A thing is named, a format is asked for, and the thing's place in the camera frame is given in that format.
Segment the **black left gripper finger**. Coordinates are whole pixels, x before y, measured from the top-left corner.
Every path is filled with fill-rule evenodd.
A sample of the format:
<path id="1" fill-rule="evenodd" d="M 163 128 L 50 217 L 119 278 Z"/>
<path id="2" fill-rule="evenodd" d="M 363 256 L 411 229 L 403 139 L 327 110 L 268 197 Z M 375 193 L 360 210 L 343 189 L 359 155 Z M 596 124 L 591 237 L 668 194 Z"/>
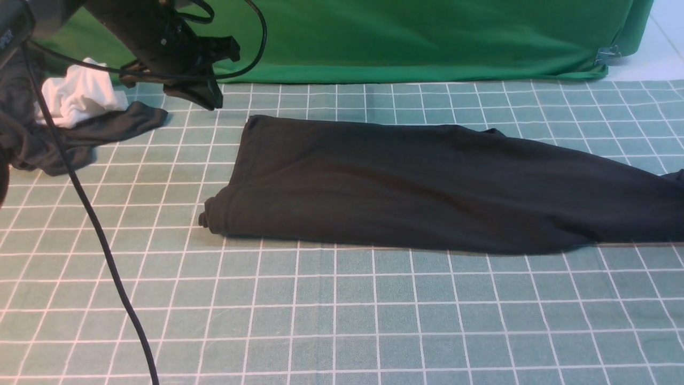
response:
<path id="1" fill-rule="evenodd" d="M 132 89 L 139 83 L 161 83 L 160 79 L 149 76 L 151 71 L 139 59 L 134 59 L 134 61 L 125 64 L 120 70 L 124 71 L 125 74 L 119 74 L 118 80 L 129 89 Z"/>
<path id="2" fill-rule="evenodd" d="M 224 105 L 224 95 L 214 78 L 199 80 L 164 80 L 163 91 L 169 97 L 186 100 L 208 111 L 217 110 Z"/>

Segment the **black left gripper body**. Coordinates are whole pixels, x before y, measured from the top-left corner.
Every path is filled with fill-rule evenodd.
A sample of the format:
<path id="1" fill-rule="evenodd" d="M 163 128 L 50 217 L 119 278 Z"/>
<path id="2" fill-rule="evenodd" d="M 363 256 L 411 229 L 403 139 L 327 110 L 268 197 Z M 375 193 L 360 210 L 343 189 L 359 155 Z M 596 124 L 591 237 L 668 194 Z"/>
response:
<path id="1" fill-rule="evenodd" d="M 151 73 L 206 76 L 213 63 L 241 58 L 234 37 L 200 37 L 159 1 L 89 1 L 88 12 Z"/>

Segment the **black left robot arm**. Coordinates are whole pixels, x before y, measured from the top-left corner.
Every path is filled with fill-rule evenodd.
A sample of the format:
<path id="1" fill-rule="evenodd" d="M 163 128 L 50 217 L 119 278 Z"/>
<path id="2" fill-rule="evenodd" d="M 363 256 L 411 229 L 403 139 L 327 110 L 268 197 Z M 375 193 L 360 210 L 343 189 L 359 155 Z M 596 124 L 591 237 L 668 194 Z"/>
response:
<path id="1" fill-rule="evenodd" d="M 210 24 L 214 12 L 206 2 L 196 4 L 206 17 L 180 12 L 189 1 L 2 1 L 2 200 L 11 166 L 67 173 L 48 127 L 36 121 L 34 108 L 43 92 L 32 93 L 29 71 L 37 71 L 40 61 L 25 58 L 20 44 L 53 35 L 83 8 L 134 55 L 116 71 L 125 86 L 160 83 L 166 95 L 212 111 L 224 104 L 213 65 L 239 61 L 240 47 L 231 36 L 198 36 L 189 22 Z"/>

